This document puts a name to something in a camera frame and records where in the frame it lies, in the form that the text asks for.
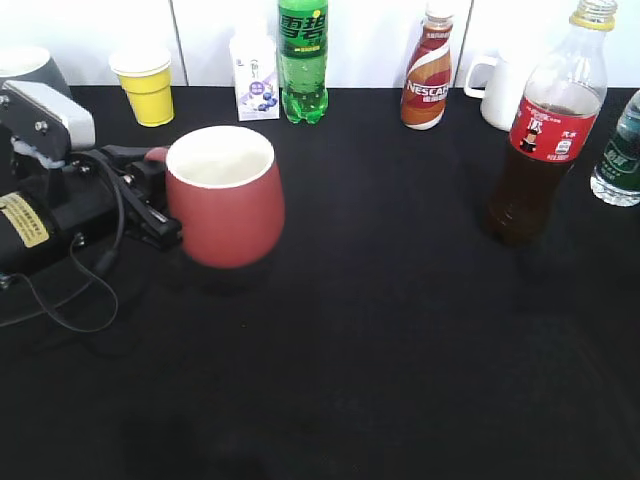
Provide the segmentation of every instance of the nescafe label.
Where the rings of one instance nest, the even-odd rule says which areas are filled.
[[[426,30],[409,62],[402,94],[406,125],[429,128],[442,117],[451,82],[450,36],[451,28]]]

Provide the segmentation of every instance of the red mug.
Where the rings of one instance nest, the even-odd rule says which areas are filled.
[[[209,267],[238,268],[275,247],[285,207],[269,140],[248,128],[209,127],[147,158],[162,157],[169,210],[182,222],[183,248],[191,258]]]

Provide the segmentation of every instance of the mug handle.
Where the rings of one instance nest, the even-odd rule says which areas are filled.
[[[489,65],[490,67],[495,67],[498,64],[498,59],[494,57],[489,57],[487,55],[480,55],[473,59],[471,62],[471,66],[469,67],[469,71],[467,72],[467,78],[464,81],[464,93],[466,93],[469,97],[472,98],[484,98],[485,91],[480,90],[478,88],[471,88],[471,76],[473,75],[474,70],[479,65]]]
[[[149,150],[147,154],[144,156],[145,161],[148,162],[162,162],[165,163],[167,161],[167,154],[169,153],[169,149],[165,147],[157,147]]]

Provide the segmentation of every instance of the plastic bottle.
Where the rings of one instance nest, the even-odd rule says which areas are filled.
[[[640,203],[640,90],[629,100],[604,158],[591,175],[591,190],[618,207]]]
[[[238,118],[280,118],[276,44],[264,18],[243,18],[229,43],[236,86]]]
[[[527,82],[489,200],[488,228],[505,244],[529,243],[544,230],[556,189],[600,113],[607,93],[602,46],[616,9],[613,0],[581,0],[571,31]]]
[[[414,130],[440,123],[451,83],[451,6],[443,0],[431,0],[426,15],[402,92],[402,121]]]
[[[329,105],[328,0],[279,0],[279,11],[284,111],[292,123],[315,124]]]

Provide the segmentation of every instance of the white tile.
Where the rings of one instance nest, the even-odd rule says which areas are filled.
[[[11,0],[2,9],[0,46],[40,45],[70,85],[116,85],[108,59],[140,39],[171,51],[174,85],[185,85],[168,0]]]
[[[618,0],[616,28],[607,35],[604,54],[611,87],[640,86],[640,62],[633,51],[640,41],[640,1]],[[461,87],[476,55],[494,55],[498,47],[522,42],[531,50],[550,48],[568,32],[569,17],[578,0],[475,0],[456,85]],[[475,86],[482,85],[491,70],[478,69]]]
[[[455,1],[457,65],[471,0]],[[329,0],[329,87],[401,87],[420,37],[425,0]],[[235,19],[259,14],[276,37],[277,0],[174,0],[190,85],[233,84],[229,40]]]

